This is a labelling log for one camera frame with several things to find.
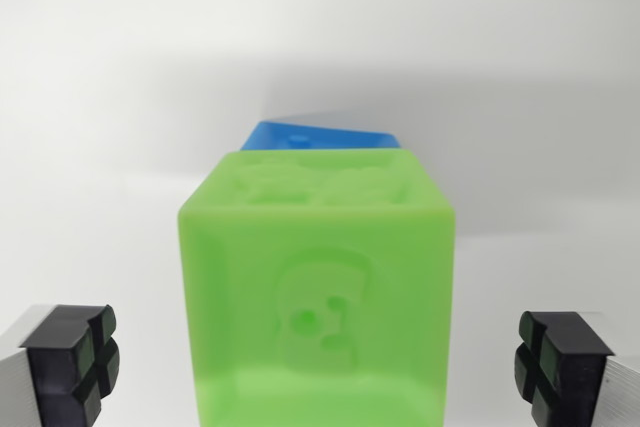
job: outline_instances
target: blue plastic block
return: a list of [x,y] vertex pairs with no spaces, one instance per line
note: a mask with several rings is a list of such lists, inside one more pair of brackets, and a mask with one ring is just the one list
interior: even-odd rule
[[400,147],[384,132],[327,129],[306,125],[260,122],[242,150],[368,149]]

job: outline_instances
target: cube top face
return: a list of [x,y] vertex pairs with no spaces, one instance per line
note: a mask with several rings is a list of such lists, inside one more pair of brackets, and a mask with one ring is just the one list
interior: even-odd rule
[[366,149],[400,147],[383,132],[329,129],[306,125],[260,122],[242,150]]
[[179,223],[203,427],[442,427],[454,215],[410,152],[230,154]]
[[415,156],[403,149],[245,151],[227,155],[183,211],[255,215],[333,210],[448,210]]

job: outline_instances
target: green plastic block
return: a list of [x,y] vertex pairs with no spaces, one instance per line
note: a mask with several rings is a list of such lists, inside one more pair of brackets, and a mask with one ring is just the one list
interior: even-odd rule
[[179,224],[202,427],[442,427],[454,214],[413,154],[229,154]]

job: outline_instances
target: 3d printed cube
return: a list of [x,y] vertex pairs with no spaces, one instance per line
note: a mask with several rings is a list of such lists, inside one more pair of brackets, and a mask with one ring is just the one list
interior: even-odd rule
[[202,427],[442,427],[454,214],[413,154],[232,153],[179,226]]
[[306,125],[260,122],[242,150],[367,149],[400,147],[382,132],[328,129]]

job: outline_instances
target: green cube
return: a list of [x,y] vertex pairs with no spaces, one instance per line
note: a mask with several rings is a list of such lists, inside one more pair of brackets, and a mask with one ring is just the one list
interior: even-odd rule
[[413,154],[232,153],[179,226],[202,427],[442,427],[454,213]]

